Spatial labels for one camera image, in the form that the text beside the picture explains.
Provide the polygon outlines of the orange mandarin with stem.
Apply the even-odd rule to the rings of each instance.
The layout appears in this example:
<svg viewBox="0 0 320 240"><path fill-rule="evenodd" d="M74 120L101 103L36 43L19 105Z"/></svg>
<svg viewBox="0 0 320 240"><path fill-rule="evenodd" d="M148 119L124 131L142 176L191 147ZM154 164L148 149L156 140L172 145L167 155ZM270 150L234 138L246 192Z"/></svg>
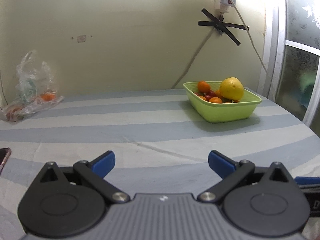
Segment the orange mandarin with stem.
<svg viewBox="0 0 320 240"><path fill-rule="evenodd" d="M197 88L198 88L199 92L204 93L204 94L210 92L210 90L211 90L210 84L208 84L206 81L198 82L197 83Z"/></svg>

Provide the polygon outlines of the frosted glass sliding door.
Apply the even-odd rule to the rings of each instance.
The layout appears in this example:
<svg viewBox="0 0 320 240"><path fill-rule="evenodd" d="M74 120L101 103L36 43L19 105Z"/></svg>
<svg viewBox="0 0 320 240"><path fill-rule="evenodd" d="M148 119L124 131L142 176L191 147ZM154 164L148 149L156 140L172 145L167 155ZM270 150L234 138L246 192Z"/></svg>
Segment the frosted glass sliding door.
<svg viewBox="0 0 320 240"><path fill-rule="evenodd" d="M258 93L319 133L319 0L273 0Z"/></svg>

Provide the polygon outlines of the pink smartphone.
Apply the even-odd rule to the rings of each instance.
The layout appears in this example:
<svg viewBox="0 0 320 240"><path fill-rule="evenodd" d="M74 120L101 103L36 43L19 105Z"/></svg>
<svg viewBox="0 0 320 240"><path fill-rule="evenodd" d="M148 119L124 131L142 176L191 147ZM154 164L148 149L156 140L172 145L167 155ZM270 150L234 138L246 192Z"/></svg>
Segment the pink smartphone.
<svg viewBox="0 0 320 240"><path fill-rule="evenodd" d="M9 147L0 149L0 174L5 164L7 163L10 155L11 155L11 149Z"/></svg>

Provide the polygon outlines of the orange fruit in bag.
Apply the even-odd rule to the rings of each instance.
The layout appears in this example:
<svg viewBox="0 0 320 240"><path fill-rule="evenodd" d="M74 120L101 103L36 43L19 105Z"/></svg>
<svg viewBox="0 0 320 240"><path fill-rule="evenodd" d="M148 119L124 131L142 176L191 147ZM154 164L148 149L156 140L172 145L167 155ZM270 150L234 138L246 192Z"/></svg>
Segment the orange fruit in bag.
<svg viewBox="0 0 320 240"><path fill-rule="evenodd" d="M55 93L44 93L40 95L40 98L43 101L52 101L56 98L56 94Z"/></svg>

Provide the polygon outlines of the clear plastic bag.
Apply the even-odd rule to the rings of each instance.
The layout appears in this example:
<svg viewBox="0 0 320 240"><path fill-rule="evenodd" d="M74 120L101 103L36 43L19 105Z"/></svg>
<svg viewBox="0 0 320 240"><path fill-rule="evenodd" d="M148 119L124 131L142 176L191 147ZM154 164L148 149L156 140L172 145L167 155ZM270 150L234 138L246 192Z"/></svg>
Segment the clear plastic bag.
<svg viewBox="0 0 320 240"><path fill-rule="evenodd" d="M18 84L17 99L2 110L7 121L17 122L42 111L49 110L64 99L58 94L53 72L48 63L42 61L36 50L31 50L16 67ZM43 101L41 94L55 93L52 101Z"/></svg>

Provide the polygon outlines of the green plastic basket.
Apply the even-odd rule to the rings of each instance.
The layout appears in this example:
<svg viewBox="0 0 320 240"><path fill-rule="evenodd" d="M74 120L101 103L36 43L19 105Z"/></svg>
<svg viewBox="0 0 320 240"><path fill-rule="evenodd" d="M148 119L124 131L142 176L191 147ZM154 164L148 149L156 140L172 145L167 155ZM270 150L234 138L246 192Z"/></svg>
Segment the green plastic basket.
<svg viewBox="0 0 320 240"><path fill-rule="evenodd" d="M262 99L244 89L244 96L236 103L211 103L201 99L196 93L197 81L185 82L183 87L193 108L210 123L230 122L247 119L262 102Z"/></svg>

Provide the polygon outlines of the striped blue bed sheet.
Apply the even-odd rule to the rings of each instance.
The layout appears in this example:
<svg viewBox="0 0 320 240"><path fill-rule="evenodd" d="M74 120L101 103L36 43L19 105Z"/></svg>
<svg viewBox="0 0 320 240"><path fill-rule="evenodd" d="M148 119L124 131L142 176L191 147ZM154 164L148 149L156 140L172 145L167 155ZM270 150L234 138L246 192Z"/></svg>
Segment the striped blue bed sheet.
<svg viewBox="0 0 320 240"><path fill-rule="evenodd" d="M1 147L12 151L1 174L1 239L24 235L17 207L48 161L71 166L112 150L106 179L129 195L199 194L220 179L207 163L212 150L319 176L319 137L274 102L263 98L248 119L211 124L179 89L67 97L23 121L1 121Z"/></svg>

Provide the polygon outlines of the large yellow grapefruit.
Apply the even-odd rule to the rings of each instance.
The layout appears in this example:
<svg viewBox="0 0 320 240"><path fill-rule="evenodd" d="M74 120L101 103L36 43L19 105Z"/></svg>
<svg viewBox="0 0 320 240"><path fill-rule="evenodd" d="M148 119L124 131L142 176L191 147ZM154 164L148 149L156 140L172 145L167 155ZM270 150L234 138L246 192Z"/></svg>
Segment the large yellow grapefruit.
<svg viewBox="0 0 320 240"><path fill-rule="evenodd" d="M244 87L236 77L224 79L220 84L221 95L229 100L240 100L244 96Z"/></svg>

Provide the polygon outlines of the black tape cross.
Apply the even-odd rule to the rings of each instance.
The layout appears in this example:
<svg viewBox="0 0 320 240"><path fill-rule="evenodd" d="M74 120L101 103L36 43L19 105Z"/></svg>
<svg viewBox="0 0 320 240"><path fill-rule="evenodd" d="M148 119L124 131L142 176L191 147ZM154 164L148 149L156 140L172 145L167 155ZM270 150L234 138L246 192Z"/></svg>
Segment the black tape cross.
<svg viewBox="0 0 320 240"><path fill-rule="evenodd" d="M208 21L198 21L198 26L203 27L213 27L218 31L220 35L226 34L237 46L240 46L240 41L232 34L232 32L228 29L235 28L240 30L250 30L250 27L247 25L240 25L235 23L227 23L224 22L224 18L220 15L218 18L211 14L208 10L203 8L201 12L209 19Z"/></svg>

